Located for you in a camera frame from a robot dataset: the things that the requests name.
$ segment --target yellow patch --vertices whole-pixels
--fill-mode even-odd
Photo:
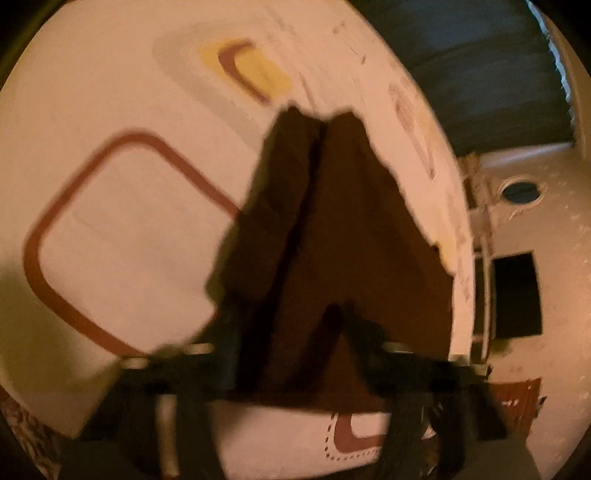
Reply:
[[[275,100],[289,93],[292,88],[289,76],[275,62],[265,57],[264,53],[254,44],[245,46],[236,52],[233,60],[240,77],[259,95],[254,94],[252,89],[245,87],[224,70],[219,61],[220,53],[245,43],[248,43],[248,39],[232,38],[206,44],[199,48],[199,57],[207,68],[223,79],[226,84],[231,85],[243,94],[249,95],[254,100],[257,100],[260,96]]]

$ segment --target painted wall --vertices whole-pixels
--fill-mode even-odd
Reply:
[[[591,166],[569,145],[482,160],[493,194],[514,176],[539,181],[543,189],[530,208],[503,201],[494,207],[495,256],[534,253],[543,334],[512,340],[507,351],[493,353],[491,380],[542,378],[541,395],[548,399],[528,447],[549,479],[591,421]]]

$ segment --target brown fabric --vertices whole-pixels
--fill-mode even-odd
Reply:
[[[267,183],[238,217],[221,275],[256,307],[242,386],[275,406],[381,411],[329,306],[351,299],[392,340],[446,359],[453,279],[353,113],[324,124],[291,107],[269,142]]]

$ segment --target dotted brown line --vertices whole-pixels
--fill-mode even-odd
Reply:
[[[336,413],[333,413],[330,416],[330,424],[326,429],[326,433],[328,434],[328,436],[324,439],[324,443],[325,443],[325,447],[324,447],[324,451],[326,452],[326,458],[330,459],[330,460],[335,460],[336,462],[340,462],[345,461],[345,460],[349,460],[349,459],[354,459],[354,458],[361,458],[364,456],[368,456],[368,455],[377,455],[380,451],[380,448],[372,448],[372,449],[367,449],[364,450],[363,452],[359,452],[359,453],[353,453],[352,455],[339,455],[339,454],[332,454],[331,452],[329,452],[329,440],[330,440],[330,431],[332,430],[332,421],[335,419]]]

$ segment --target white surface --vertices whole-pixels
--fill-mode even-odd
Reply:
[[[290,79],[269,105],[200,57],[204,45],[245,37]],[[101,145],[129,129],[164,139],[241,205],[262,140],[289,101],[320,116],[353,109],[364,119],[375,152],[456,276],[450,356],[468,355],[472,246],[455,159],[413,81],[344,2],[78,0],[46,23],[0,92],[0,303],[8,305],[0,336],[10,338],[0,340],[0,383],[40,420],[76,434],[116,360],[27,286],[23,244],[47,206]],[[41,267],[93,322],[151,351],[193,336],[209,318],[204,282],[231,219],[155,152],[117,155],[49,231]],[[320,475],[376,455],[346,466],[327,458],[328,413],[219,408],[218,429],[233,420],[219,438],[230,478]],[[380,433],[371,422],[353,419],[354,432]]]

